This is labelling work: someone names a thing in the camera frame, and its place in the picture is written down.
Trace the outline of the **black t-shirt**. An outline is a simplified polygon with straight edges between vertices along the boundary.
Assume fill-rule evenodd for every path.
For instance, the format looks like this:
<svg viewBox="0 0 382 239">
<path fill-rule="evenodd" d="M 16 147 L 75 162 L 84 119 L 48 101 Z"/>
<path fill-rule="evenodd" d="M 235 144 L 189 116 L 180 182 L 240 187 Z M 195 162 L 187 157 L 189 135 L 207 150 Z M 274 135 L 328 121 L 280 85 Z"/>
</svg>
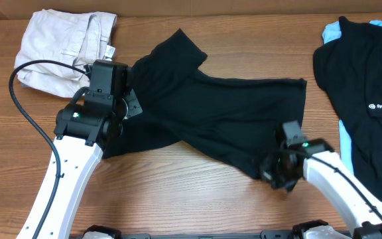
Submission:
<svg viewBox="0 0 382 239">
<path fill-rule="evenodd" d="M 260 163 L 277 145 L 276 128 L 303 119 L 306 81 L 214 78 L 200 70 L 206 58 L 176 31 L 136 61 L 128 77 L 142 111 L 123 121 L 103 158 L 184 141 L 259 178 Z"/>
</svg>

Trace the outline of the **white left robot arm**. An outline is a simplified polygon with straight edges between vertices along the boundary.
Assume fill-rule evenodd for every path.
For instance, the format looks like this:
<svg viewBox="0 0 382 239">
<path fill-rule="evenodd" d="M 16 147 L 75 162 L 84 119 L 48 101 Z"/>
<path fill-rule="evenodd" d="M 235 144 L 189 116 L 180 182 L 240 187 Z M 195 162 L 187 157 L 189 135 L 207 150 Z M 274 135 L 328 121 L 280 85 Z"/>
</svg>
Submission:
<svg viewBox="0 0 382 239">
<path fill-rule="evenodd" d="M 80 88 L 56 116 L 52 155 L 19 238 L 68 238 L 84 189 L 121 122 L 142 112 L 133 90 Z"/>
</svg>

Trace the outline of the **light blue garment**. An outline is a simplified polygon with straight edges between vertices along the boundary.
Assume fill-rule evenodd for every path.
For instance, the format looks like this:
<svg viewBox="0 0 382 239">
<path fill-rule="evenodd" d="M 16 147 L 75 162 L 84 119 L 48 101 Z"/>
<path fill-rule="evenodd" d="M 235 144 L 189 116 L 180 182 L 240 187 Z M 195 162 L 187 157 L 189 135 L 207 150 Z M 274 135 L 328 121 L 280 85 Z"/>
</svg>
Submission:
<svg viewBox="0 0 382 239">
<path fill-rule="evenodd" d="M 322 33 L 323 43 L 327 44 L 333 40 L 339 39 L 342 35 L 340 24 L 338 21 L 327 24 Z M 340 156 L 343 164 L 351 174 L 354 174 L 353 163 L 351 159 L 351 137 L 346 131 L 343 121 L 338 122 L 339 137 L 340 137 Z"/>
</svg>

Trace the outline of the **black garment with logo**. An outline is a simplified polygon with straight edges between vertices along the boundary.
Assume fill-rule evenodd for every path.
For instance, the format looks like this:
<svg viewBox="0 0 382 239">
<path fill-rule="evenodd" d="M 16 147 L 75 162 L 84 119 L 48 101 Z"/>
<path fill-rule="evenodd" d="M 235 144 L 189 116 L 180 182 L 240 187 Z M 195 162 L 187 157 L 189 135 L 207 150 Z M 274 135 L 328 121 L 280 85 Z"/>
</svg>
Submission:
<svg viewBox="0 0 382 239">
<path fill-rule="evenodd" d="M 340 37 L 314 51 L 314 76 L 351 138 L 354 175 L 382 201 L 382 27 L 338 24 Z"/>
</svg>

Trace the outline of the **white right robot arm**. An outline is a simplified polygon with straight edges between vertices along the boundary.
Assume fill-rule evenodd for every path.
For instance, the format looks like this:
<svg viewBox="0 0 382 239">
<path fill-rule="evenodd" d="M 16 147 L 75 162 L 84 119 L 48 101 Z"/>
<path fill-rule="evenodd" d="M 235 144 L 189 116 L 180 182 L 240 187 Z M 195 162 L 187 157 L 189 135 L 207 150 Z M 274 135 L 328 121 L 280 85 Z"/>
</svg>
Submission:
<svg viewBox="0 0 382 239">
<path fill-rule="evenodd" d="M 339 213 L 350 238 L 382 238 L 382 202 L 323 139 L 283 140 L 259 170 L 273 189 L 291 191 L 300 179 L 316 187 Z"/>
</svg>

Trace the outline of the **beige folded trousers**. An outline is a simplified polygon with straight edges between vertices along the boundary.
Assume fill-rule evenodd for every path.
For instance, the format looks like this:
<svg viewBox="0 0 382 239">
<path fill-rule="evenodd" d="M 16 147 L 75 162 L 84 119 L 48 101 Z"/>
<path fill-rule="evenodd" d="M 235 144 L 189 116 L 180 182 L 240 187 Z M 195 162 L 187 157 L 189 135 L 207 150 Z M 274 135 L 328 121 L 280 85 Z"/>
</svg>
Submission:
<svg viewBox="0 0 382 239">
<path fill-rule="evenodd" d="M 72 14 L 53 9 L 32 14 L 15 58 L 14 67 L 34 61 L 53 60 L 78 68 L 111 58 L 110 38 L 117 15 L 106 12 Z M 25 86 L 55 96 L 71 98 L 89 86 L 87 76 L 56 64 L 32 64 L 17 73 Z"/>
</svg>

